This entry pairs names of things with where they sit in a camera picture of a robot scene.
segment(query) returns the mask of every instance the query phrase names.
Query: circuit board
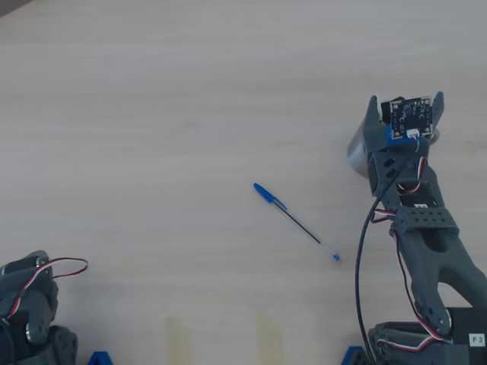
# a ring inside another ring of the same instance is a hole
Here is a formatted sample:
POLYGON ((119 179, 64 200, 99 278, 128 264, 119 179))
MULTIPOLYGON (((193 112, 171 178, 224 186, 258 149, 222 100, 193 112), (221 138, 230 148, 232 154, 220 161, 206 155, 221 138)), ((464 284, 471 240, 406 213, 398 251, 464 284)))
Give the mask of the circuit board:
POLYGON ((391 101, 390 126, 392 139, 433 133, 431 98, 416 97, 391 101))

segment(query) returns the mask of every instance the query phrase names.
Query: white connector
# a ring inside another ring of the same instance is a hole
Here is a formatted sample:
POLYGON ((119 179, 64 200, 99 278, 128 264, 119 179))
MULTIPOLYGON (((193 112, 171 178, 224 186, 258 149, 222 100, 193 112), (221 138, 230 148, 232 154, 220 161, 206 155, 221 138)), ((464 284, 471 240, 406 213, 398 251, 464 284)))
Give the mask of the white connector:
POLYGON ((417 129, 417 128, 408 129, 406 131, 406 135, 408 136, 408 138, 413 138, 413 135, 416 137, 419 137, 419 129, 417 129))

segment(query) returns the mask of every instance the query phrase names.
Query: ballpoint pen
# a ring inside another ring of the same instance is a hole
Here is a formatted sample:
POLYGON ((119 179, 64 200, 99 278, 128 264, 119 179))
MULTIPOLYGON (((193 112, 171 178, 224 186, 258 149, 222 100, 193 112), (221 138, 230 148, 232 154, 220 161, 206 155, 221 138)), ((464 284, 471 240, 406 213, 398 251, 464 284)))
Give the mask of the ballpoint pen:
POLYGON ((340 260, 340 256, 331 250, 327 245, 323 243, 323 241, 318 238, 316 234, 314 234, 309 228, 307 228, 304 224, 302 224, 298 219, 289 212, 289 210, 286 208, 284 204, 282 204, 279 199, 277 199, 274 195, 272 195, 270 192, 265 190, 262 186, 259 184, 255 183, 253 184, 253 187, 256 188, 256 190, 260 193, 260 195, 268 201, 270 204, 274 205, 281 213, 283 213, 284 216, 289 218, 289 220, 300 230, 302 230, 312 241, 314 241, 319 247, 324 249, 326 252, 331 254, 333 258, 336 261, 340 260))

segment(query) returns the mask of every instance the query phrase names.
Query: wooden table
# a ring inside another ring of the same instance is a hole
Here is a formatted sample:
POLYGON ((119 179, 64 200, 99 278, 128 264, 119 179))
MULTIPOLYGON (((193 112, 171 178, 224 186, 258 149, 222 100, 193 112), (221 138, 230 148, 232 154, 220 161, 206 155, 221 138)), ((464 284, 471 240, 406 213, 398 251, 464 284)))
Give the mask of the wooden table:
MULTIPOLYGON (((59 280, 56 319, 78 334, 79 364, 100 349, 117 365, 340 363, 361 343, 353 270, 373 201, 346 145, 372 94, 445 92, 430 166, 487 270, 486 11, 484 0, 26 5, 0 20, 2 263, 36 249, 90 261, 59 280)), ((413 318, 387 224, 370 229, 362 278, 366 327, 413 318)))

